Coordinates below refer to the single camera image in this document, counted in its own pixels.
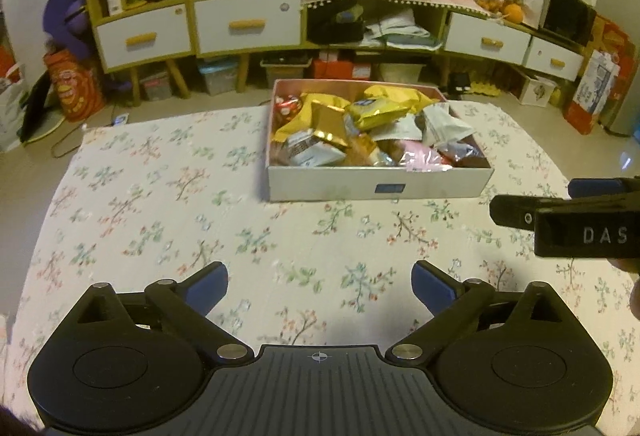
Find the red storage box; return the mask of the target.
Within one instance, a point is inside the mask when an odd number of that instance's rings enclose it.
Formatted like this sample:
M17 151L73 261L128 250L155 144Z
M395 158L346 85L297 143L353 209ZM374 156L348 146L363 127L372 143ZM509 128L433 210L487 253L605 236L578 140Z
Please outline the red storage box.
M358 64L351 60L332 60L326 62L320 58L314 59L310 67L310 76L314 79L332 80L370 80L372 67L370 64Z

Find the crumpled yellow snack bag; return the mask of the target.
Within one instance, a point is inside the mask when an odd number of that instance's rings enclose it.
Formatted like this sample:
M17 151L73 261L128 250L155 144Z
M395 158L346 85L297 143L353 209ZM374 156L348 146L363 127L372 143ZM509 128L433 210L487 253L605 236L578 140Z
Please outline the crumpled yellow snack bag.
M428 97L418 89L385 84L369 86L363 91L363 96L367 98L388 98L396 104L405 106L410 113L413 113L413 115L416 115L427 106L439 103L437 98Z

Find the yellow biscuit packet blue logo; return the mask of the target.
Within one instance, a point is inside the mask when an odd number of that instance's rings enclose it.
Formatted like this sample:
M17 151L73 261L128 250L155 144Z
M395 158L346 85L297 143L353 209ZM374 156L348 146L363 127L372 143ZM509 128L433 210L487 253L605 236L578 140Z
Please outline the yellow biscuit packet blue logo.
M385 96L358 100L346 107L346 112L359 131L370 131L393 123L405 117L408 111L409 108L406 105L394 102Z

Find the small red snack packet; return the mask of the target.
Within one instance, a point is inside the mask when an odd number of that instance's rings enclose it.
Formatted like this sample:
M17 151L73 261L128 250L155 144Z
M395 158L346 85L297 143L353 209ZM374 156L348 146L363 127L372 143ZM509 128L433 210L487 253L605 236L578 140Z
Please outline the small red snack packet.
M274 114L283 123L292 121L302 108L302 100L294 95L276 96L274 99Z

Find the purple plush toy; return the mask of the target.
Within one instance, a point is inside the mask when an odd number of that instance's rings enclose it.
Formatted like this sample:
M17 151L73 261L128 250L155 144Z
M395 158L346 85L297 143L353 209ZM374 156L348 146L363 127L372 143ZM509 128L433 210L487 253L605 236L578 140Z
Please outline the purple plush toy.
M78 60L93 53L93 34L86 7L87 0L48 0L42 26L52 42L71 52Z

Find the floral tablecloth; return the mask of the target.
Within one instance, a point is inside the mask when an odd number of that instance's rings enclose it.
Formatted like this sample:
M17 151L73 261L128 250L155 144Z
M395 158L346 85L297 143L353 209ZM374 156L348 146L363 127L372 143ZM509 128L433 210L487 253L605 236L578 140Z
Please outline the floral tablecloth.
M413 264L426 260L500 291L550 283L611 365L600 430L637 434L639 323L628 306L630 278L605 261L538 259L531 234L491 222L493 196L562 197L566 178L500 108L454 110L474 127L494 170L476 198L265 201L262 108L91 131L44 218L2 373L3 404L37 419L28 368L94 282L134 292L221 261L229 289L210 317L245 343L387 348L428 319L410 287Z

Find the ribbed yellow snack bag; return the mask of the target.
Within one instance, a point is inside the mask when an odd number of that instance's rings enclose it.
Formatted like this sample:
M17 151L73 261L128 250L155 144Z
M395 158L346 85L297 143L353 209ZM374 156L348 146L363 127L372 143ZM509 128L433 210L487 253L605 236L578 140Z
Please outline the ribbed yellow snack bag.
M349 100L326 93L303 93L298 100L302 107L295 115L290 113L290 118L272 134L273 141L284 143L292 135L303 132L335 147L347 147L345 115Z

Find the orange patterned bag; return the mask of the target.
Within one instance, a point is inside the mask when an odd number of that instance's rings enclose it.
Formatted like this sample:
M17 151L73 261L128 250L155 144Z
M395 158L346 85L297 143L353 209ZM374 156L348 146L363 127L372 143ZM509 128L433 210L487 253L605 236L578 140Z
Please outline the orange patterned bag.
M44 55L43 61L68 121L85 121L104 107L102 72L92 58L79 60L61 50Z

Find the pink snack packet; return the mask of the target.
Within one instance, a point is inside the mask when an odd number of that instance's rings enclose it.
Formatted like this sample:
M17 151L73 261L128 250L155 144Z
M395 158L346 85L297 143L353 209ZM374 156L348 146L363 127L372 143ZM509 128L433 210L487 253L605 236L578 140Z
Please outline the pink snack packet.
M452 165L437 150L418 141L400 141L398 147L398 165L408 172L431 173L452 169Z

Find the pink cardboard box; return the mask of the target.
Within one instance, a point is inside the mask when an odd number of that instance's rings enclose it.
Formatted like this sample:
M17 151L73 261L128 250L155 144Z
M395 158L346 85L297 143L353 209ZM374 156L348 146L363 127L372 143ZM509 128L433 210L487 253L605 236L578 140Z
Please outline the pink cardboard box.
M486 158L442 172L409 172L403 167L287 167L271 157L272 134L278 130L276 98L304 93L331 94L359 100L372 85L417 89L445 101L437 86L363 80L279 79L273 84L266 134L266 190L270 202L383 199L456 199L480 195L494 174Z

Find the white brown snack packet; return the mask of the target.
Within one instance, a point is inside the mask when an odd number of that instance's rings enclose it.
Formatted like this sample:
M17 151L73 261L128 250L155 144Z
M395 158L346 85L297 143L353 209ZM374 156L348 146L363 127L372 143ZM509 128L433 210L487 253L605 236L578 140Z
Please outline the white brown snack packet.
M320 141L311 130L292 134L285 142L288 164L294 167L325 167L345 160L341 149Z

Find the white snack bag black text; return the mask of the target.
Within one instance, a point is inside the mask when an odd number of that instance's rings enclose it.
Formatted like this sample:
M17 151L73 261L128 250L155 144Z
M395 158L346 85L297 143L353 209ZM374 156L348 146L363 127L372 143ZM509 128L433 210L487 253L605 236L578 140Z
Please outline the white snack bag black text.
M475 133L473 126L451 113L448 103L426 106L420 118L424 122L422 143L427 147L457 143Z

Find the silver blue snack packet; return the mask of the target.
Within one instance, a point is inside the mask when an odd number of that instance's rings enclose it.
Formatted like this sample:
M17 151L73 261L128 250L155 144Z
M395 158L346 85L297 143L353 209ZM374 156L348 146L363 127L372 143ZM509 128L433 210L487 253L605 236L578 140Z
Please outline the silver blue snack packet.
M392 123L381 125L369 133L373 141L422 141L423 133L416 116L408 113Z

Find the black microwave oven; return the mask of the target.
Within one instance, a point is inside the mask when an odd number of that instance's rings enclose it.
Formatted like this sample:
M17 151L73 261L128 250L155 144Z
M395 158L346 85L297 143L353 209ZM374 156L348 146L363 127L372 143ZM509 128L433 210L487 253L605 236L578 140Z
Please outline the black microwave oven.
M596 10L584 0L521 0L523 24L553 37L586 45Z

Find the wooden cabinet white drawers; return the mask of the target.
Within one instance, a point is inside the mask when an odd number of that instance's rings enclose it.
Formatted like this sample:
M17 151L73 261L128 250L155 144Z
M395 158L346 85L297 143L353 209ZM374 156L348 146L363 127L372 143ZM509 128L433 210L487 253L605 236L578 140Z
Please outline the wooden cabinet white drawers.
M157 0L117 14L109 0L87 0L92 30L105 72L165 63L177 71L179 58L238 56L247 71L250 55L294 50L405 52L388 39L342 41L335 34L314 42L308 15L331 11L344 0ZM582 47L562 43L524 25L492 17L474 0L361 0L380 11L413 8L436 44L415 51L445 58L491 59L575 81L584 61Z

